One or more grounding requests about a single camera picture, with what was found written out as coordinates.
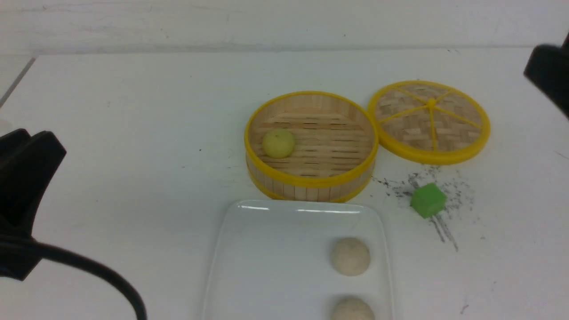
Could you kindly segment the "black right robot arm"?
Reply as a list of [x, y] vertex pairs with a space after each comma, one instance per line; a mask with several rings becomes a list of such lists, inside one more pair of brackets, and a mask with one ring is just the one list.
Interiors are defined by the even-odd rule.
[[524, 76], [569, 118], [569, 36], [561, 45], [543, 43], [533, 48]]

